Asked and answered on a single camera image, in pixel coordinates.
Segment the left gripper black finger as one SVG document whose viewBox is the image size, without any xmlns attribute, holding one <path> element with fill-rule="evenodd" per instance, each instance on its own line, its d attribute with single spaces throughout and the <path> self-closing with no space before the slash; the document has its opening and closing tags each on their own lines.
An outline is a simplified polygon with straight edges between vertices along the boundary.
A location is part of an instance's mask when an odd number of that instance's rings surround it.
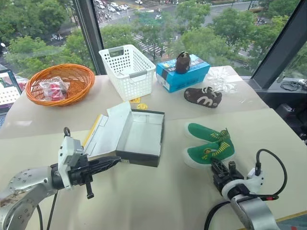
<svg viewBox="0 0 307 230">
<path fill-rule="evenodd" d="M 112 168 L 113 166 L 115 166 L 119 162 L 120 162 L 120 160 L 101 161 L 98 164 L 93 166 L 93 173 L 104 172 L 104 171 Z"/>
<path fill-rule="evenodd" d="M 92 160 L 92 166 L 98 164 L 99 162 L 101 161 L 109 161 L 109 160 L 120 160 L 121 162 L 121 157 L 118 157 L 118 156 L 105 156 L 105 157 L 100 157 L 100 158 L 97 158 L 95 160 Z"/>
</svg>

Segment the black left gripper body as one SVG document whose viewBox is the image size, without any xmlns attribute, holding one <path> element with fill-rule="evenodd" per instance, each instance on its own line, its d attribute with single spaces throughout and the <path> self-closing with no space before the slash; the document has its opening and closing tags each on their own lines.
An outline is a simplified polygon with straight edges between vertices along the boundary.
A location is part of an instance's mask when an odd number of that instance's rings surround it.
<svg viewBox="0 0 307 230">
<path fill-rule="evenodd" d="M 93 169 L 88 161 L 87 155 L 81 155 L 69 172 L 69 179 L 72 185 L 85 185 L 87 191 L 87 199 L 94 197 L 91 182 L 93 181 Z"/>
</svg>

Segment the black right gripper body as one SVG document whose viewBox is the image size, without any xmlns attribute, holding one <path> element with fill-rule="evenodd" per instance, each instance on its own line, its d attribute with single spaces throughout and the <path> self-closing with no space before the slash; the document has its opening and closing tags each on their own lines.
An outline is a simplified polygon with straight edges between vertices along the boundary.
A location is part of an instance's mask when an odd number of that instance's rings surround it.
<svg viewBox="0 0 307 230">
<path fill-rule="evenodd" d="M 221 173 L 213 174 L 213 183 L 218 191 L 222 191 L 223 187 L 227 183 L 237 179 L 244 179 L 244 176 L 238 171 L 236 171 L 234 174 L 229 174 L 228 172 L 226 174 L 221 174 Z"/>
</svg>

